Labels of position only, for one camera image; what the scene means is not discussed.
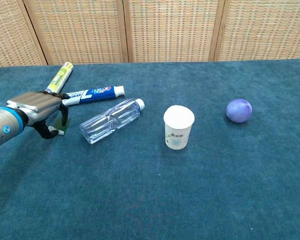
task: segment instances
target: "blue ring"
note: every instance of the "blue ring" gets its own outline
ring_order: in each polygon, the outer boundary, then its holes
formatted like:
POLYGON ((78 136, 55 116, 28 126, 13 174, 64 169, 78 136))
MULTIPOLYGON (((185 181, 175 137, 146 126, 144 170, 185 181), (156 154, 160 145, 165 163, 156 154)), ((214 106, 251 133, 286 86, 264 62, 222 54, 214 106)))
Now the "blue ring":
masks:
POLYGON ((11 108, 8 108, 8 107, 5 107, 5 106, 0 107, 0 109, 8 111, 9 113, 11 113, 17 119, 17 121, 19 123, 19 133, 18 134, 22 133, 22 131, 24 130, 24 122, 22 121, 19 114, 16 111, 12 110, 11 108))

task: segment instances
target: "white toothpaste tube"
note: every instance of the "white toothpaste tube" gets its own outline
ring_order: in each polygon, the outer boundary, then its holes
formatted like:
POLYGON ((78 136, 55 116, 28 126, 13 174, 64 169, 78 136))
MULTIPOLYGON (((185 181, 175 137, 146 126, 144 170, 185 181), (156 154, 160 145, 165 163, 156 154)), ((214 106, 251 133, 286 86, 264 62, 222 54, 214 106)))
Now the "white toothpaste tube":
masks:
POLYGON ((124 86, 106 86, 82 91, 67 93, 69 99, 62 100, 66 106, 97 102, 108 99, 116 99, 120 95, 125 95, 124 86))

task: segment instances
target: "toothpaste tube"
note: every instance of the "toothpaste tube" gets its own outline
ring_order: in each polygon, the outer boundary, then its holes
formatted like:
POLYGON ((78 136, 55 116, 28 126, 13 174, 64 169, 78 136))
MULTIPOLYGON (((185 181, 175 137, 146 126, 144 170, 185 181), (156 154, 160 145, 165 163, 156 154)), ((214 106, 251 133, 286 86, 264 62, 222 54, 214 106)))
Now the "toothpaste tube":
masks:
POLYGON ((48 93, 60 93, 73 69, 74 66, 71 62, 65 62, 45 90, 48 93))
POLYGON ((82 91, 67 93, 69 99, 62 100, 66 106, 75 104, 85 104, 101 100, 115 99, 120 95, 125 95, 124 86, 106 86, 82 91))

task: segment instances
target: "robotic arm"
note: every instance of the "robotic arm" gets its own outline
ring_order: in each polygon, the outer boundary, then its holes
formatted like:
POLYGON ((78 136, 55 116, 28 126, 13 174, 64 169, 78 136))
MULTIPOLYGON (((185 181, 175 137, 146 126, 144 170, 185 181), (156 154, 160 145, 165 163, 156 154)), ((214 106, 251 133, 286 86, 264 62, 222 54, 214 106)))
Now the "robotic arm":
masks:
POLYGON ((25 127, 33 127, 43 139, 52 139, 58 130, 49 131, 46 120, 59 110, 62 113, 61 124, 66 125, 68 107, 62 100, 69 99, 67 94, 27 92, 14 97, 0 107, 0 145, 22 133, 25 127))

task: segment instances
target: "small green object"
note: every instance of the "small green object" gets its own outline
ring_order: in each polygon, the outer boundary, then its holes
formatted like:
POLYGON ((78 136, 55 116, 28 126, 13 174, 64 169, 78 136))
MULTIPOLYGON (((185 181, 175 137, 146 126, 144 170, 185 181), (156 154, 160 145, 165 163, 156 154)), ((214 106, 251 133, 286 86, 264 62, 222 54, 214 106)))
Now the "small green object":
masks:
POLYGON ((58 118, 52 126, 58 130, 64 131, 64 133, 66 133, 66 130, 67 130, 70 122, 71 122, 71 118, 68 118, 68 120, 66 121, 66 125, 62 126, 61 118, 58 118))

